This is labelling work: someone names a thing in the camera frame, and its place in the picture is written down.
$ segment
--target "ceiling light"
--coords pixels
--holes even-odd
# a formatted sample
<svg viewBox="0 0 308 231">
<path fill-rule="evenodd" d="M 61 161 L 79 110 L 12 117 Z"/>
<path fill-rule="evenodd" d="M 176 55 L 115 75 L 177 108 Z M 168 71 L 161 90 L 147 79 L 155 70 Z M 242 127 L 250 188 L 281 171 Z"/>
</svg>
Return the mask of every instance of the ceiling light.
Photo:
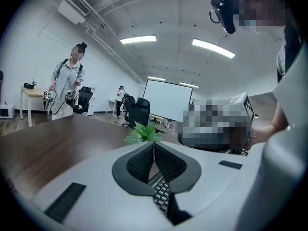
<svg viewBox="0 0 308 231">
<path fill-rule="evenodd" d="M 122 44 L 130 44 L 130 43 L 138 43 L 138 42 L 153 42 L 153 41 L 156 41 L 155 35 L 121 39 Z"/>
<path fill-rule="evenodd" d="M 225 49 L 223 49 L 223 48 L 221 48 L 217 45 L 198 40 L 196 38 L 194 38 L 192 42 L 193 42 L 192 45 L 199 46 L 199 47 L 202 47 L 202 48 L 205 48 L 205 49 L 209 49 L 211 51 L 215 51 L 215 52 L 222 54 L 224 56 L 227 56 L 229 58 L 233 58 L 235 56 L 234 53 L 232 53 L 228 50 L 225 50 Z"/>
<path fill-rule="evenodd" d="M 157 79 L 157 80 L 162 80 L 162 81 L 165 81 L 165 79 L 162 79 L 162 78 L 156 78 L 156 77 L 150 77 L 148 76 L 149 79 Z"/>
<path fill-rule="evenodd" d="M 184 85 L 184 86 L 199 88 L 198 86 L 195 86 L 195 85 L 192 85 L 192 84 L 186 84 L 186 83 L 183 83 L 183 82 L 180 82 L 180 84 L 181 84 L 181 85 Z"/>
</svg>

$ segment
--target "air conditioner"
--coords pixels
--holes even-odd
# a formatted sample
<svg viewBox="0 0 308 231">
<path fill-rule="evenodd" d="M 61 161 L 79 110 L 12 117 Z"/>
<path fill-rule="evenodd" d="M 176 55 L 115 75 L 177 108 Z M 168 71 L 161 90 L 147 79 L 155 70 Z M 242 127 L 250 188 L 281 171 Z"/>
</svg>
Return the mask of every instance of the air conditioner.
<svg viewBox="0 0 308 231">
<path fill-rule="evenodd" d="M 76 25 L 84 23 L 85 16 L 93 11 L 82 0 L 63 0 L 58 12 Z"/>
<path fill-rule="evenodd" d="M 13 119 L 15 115 L 14 105 L 0 105 L 0 118 Z"/>
</svg>

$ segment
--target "floor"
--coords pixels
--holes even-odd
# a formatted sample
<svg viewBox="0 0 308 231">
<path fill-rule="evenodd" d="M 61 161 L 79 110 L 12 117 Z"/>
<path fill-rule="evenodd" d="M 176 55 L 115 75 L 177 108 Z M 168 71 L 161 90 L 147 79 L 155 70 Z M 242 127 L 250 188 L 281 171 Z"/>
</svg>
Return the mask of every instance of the floor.
<svg viewBox="0 0 308 231">
<path fill-rule="evenodd" d="M 24 119 L 20 119 L 20 114 L 16 113 L 14 119 L 0 119 L 0 136 L 24 129 L 28 127 L 28 115 L 23 113 Z M 118 126 L 121 126 L 123 123 L 126 123 L 124 117 L 120 120 L 116 117 L 113 117 L 111 113 L 95 113 L 94 115 L 89 116 L 93 119 L 97 119 L 103 122 L 112 123 Z M 32 113 L 32 125 L 35 126 L 40 123 L 51 121 L 51 115 L 46 113 Z M 173 127 L 165 128 L 164 123 L 161 125 L 156 124 L 157 128 L 165 131 L 165 134 L 172 134 Z"/>
</svg>

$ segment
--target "ergonomic keyboard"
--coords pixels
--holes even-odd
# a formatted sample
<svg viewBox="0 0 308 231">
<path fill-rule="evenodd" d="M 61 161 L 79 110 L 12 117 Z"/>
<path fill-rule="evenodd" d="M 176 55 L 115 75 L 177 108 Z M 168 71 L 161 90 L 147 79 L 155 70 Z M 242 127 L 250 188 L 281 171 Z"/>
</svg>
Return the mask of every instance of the ergonomic keyboard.
<svg viewBox="0 0 308 231">
<path fill-rule="evenodd" d="M 150 182 L 150 186 L 155 189 L 154 203 L 166 215 L 169 206 L 169 184 L 160 173 L 153 176 Z"/>
</svg>

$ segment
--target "white projection screen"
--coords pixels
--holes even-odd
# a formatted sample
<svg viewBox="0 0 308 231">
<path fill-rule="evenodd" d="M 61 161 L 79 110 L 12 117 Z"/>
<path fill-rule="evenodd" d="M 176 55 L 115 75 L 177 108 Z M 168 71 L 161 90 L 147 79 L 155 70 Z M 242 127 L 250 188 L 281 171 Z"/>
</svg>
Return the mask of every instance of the white projection screen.
<svg viewBox="0 0 308 231">
<path fill-rule="evenodd" d="M 175 121 L 183 121 L 188 110 L 192 88 L 171 83 L 148 80 L 143 98 L 150 102 L 151 114 Z"/>
</svg>

